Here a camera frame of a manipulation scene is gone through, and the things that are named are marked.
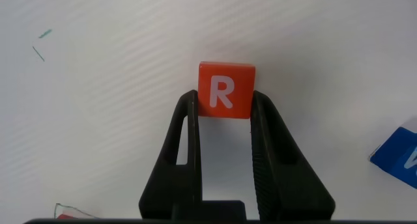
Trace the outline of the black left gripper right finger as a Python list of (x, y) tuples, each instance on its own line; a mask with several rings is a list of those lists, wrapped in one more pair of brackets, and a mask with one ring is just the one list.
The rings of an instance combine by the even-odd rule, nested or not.
[(254, 91), (252, 164), (261, 221), (329, 220), (336, 204), (286, 127), (272, 100)]

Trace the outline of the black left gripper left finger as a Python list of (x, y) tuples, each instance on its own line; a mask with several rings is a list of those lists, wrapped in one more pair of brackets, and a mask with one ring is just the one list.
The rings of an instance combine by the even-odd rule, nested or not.
[[(182, 125), (188, 125), (187, 162), (177, 164)], [(162, 149), (139, 200), (144, 219), (171, 219), (176, 209), (202, 201), (197, 91), (183, 94), (175, 107)]]

